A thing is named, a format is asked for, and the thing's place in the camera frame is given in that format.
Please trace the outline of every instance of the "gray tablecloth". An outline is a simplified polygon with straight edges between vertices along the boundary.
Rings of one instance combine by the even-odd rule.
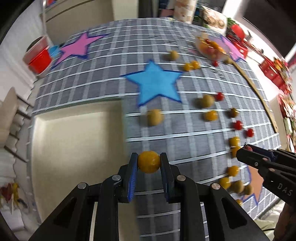
[[[280,142],[260,100],[233,66],[220,63],[216,68],[185,72],[176,82],[182,103],[157,97],[140,108],[137,106],[138,86],[120,77],[143,70],[150,59],[165,70],[180,70],[185,62],[194,59],[201,65],[210,63],[190,52],[195,31],[201,29],[217,35],[209,29],[169,19],[120,20],[90,29],[90,36],[110,34],[90,45],[87,60],[70,57],[50,71],[40,88],[33,113],[87,100],[120,98],[124,106],[129,154],[145,150],[166,152],[169,161],[176,164],[182,174],[200,183],[211,183],[226,176],[227,166],[238,165],[241,171],[233,180],[248,183],[249,172],[243,163],[231,158],[228,139],[239,136],[241,144],[247,142],[266,149],[279,148]],[[80,34],[70,37],[66,44],[75,41]],[[176,62],[165,58],[172,49],[180,54]],[[265,98],[249,65],[245,61],[238,64]],[[204,122],[202,114],[207,110],[199,109],[195,99],[219,91],[224,93],[225,100],[215,102],[212,107],[218,111],[219,119]],[[227,117],[227,111],[232,107],[240,111],[237,119],[254,129],[253,138],[246,139],[243,131],[231,128],[234,120]],[[147,127],[145,113],[155,108],[163,111],[164,122]],[[256,218],[275,199],[274,194],[263,188],[258,205],[252,197],[244,202],[243,208]],[[180,206],[165,202],[159,171],[151,175],[139,172],[135,202],[141,239],[178,240]],[[205,216],[204,225],[205,235],[208,235]]]

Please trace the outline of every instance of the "orange star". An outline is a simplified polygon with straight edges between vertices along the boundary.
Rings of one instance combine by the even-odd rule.
[[[243,201],[246,201],[251,196],[254,196],[255,202],[258,205],[264,179],[262,176],[259,175],[258,170],[256,168],[253,168],[251,166],[248,166],[247,168],[248,168],[249,175],[250,175],[251,185],[254,188],[254,193],[251,195],[244,195]]]

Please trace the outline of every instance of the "plaid tablecloth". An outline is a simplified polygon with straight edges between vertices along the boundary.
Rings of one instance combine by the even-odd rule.
[[[226,176],[227,166],[238,165],[241,171],[233,180],[248,183],[250,177],[246,165],[231,158],[228,139],[239,136],[241,144],[247,142],[266,149],[279,148],[280,142],[260,100],[233,66],[220,63],[216,68],[185,72],[176,82],[182,103],[157,97],[140,108],[137,106],[138,86],[120,77],[144,70],[150,59],[165,70],[180,70],[185,62],[194,59],[201,65],[210,64],[206,58],[190,52],[194,49],[194,34],[200,30],[216,36],[212,30],[169,19],[120,20],[90,29],[90,36],[109,35],[90,45],[87,60],[70,57],[50,71],[40,87],[33,113],[87,100],[120,98],[125,113],[128,154],[145,150],[166,152],[170,162],[176,164],[182,174],[206,184]],[[80,34],[71,36],[66,44],[75,41]],[[180,55],[175,62],[166,59],[172,49]],[[245,61],[238,64],[266,98],[249,65]],[[224,101],[215,102],[213,106],[218,111],[219,120],[204,122],[202,114],[208,110],[199,109],[196,98],[219,91],[225,95]],[[227,117],[227,111],[232,107],[240,111],[237,119],[254,129],[253,138],[246,139],[243,131],[232,129],[234,120]],[[149,109],[161,109],[164,122],[147,127],[145,114]],[[134,198],[140,239],[178,240],[180,205],[165,202],[159,171],[150,175],[139,172]],[[250,198],[244,202],[243,208],[256,218],[275,199],[274,194],[263,188],[258,205],[254,198]],[[205,215],[204,226],[208,237]]]

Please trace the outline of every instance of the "screw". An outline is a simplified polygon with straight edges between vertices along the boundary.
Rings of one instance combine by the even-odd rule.
[[[219,190],[220,187],[221,187],[221,186],[220,186],[218,183],[213,183],[213,184],[212,184],[212,188],[215,189],[215,190]]]
[[[179,175],[179,176],[177,176],[177,179],[178,179],[179,181],[185,181],[186,177],[183,176],[183,175]]]
[[[121,176],[120,175],[113,175],[112,176],[112,180],[113,181],[119,181],[121,179]]]
[[[79,183],[79,184],[77,185],[77,187],[78,187],[79,189],[84,189],[84,188],[86,188],[86,183]]]

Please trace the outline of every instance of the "transparent bowl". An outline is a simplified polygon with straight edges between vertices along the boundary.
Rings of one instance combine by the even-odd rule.
[[[211,36],[204,32],[197,32],[195,35],[195,46],[198,51],[209,60],[225,61],[229,56],[229,47],[218,37]]]

